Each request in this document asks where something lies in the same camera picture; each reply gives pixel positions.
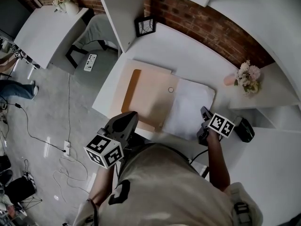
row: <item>electrical outlet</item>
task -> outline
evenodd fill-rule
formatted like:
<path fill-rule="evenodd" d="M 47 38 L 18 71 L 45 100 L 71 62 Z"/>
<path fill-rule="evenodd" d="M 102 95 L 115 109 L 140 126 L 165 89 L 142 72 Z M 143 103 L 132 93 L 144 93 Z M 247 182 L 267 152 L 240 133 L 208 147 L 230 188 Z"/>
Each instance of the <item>electrical outlet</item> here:
<path fill-rule="evenodd" d="M 64 153 L 64 156 L 70 157 L 70 142 L 69 141 L 64 141 L 64 150 L 66 151 Z"/>

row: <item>jeans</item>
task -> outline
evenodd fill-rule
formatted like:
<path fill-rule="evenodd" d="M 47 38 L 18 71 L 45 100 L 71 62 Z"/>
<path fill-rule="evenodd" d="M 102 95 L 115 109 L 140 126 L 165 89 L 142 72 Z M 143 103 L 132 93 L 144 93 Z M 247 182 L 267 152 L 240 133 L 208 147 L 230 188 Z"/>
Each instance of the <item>jeans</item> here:
<path fill-rule="evenodd" d="M 0 80 L 0 95 L 7 99 L 9 96 L 19 96 L 32 99 L 34 85 L 23 85 L 16 81 Z"/>

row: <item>remote control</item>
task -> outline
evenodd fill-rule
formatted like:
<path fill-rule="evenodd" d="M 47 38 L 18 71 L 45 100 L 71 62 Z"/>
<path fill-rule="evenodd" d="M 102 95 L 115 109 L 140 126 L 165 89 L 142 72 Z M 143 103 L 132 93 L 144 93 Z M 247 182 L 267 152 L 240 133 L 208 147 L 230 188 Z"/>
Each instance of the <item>remote control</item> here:
<path fill-rule="evenodd" d="M 96 57 L 97 57 L 97 55 L 93 55 L 93 54 L 90 54 L 90 55 L 89 55 L 89 58 L 88 58 L 88 60 L 87 60 L 87 62 L 86 62 L 84 71 L 90 72 L 90 71 L 92 70 L 93 65 L 94 65 L 94 62 L 95 62 L 95 60 L 96 60 Z"/>

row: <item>white t-shirt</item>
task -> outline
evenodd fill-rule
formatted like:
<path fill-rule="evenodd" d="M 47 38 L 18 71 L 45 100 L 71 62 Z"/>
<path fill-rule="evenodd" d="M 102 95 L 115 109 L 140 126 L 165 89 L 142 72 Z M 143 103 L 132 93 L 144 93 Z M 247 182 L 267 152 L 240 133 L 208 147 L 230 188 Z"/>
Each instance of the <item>white t-shirt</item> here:
<path fill-rule="evenodd" d="M 98 209 L 100 226 L 233 225 L 230 191 L 239 189 L 254 226 L 262 214 L 240 183 L 225 192 L 212 186 L 176 152 L 153 145 L 127 163 L 118 186 Z M 92 225 L 91 202 L 81 205 L 74 226 Z"/>

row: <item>power strip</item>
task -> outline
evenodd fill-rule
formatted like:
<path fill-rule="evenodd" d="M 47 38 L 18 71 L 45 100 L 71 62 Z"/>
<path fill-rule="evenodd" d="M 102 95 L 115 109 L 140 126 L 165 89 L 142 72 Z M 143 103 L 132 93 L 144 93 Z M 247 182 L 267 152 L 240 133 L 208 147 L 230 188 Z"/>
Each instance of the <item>power strip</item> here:
<path fill-rule="evenodd" d="M 97 57 L 97 55 L 93 55 L 93 54 L 90 54 L 90 55 L 89 55 L 89 58 L 88 58 L 88 60 L 87 60 L 87 62 L 86 62 L 84 71 L 90 72 L 90 71 L 92 70 L 93 65 L 94 65 L 94 62 L 95 62 L 95 60 L 96 60 L 96 57 Z"/>
<path fill-rule="evenodd" d="M 70 157 L 70 142 L 69 141 L 64 141 L 64 150 L 66 151 L 64 153 L 64 156 Z"/>

